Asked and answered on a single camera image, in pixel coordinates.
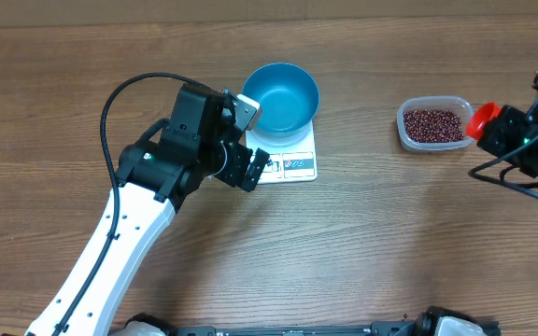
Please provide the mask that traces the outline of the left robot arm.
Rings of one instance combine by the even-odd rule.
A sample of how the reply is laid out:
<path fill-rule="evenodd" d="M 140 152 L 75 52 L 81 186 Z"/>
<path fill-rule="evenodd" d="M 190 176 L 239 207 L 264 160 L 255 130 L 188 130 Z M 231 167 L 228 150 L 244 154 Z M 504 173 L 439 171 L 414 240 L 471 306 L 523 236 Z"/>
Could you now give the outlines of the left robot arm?
<path fill-rule="evenodd" d="M 27 334 L 108 334 L 144 257 L 206 177 L 255 189 L 269 156 L 239 140 L 261 113 L 244 94 L 184 84 L 170 117 L 120 154 L 99 224 Z"/>

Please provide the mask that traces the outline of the red measuring scoop blue handle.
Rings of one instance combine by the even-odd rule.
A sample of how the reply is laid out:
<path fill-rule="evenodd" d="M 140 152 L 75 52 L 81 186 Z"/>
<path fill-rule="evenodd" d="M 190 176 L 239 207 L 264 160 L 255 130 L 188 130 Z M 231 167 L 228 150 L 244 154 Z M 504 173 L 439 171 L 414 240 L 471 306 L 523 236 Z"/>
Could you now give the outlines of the red measuring scoop blue handle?
<path fill-rule="evenodd" d="M 466 134 L 478 141 L 484 134 L 485 126 L 501 113 L 501 108 L 494 102 L 486 103 L 478 108 L 466 125 Z"/>

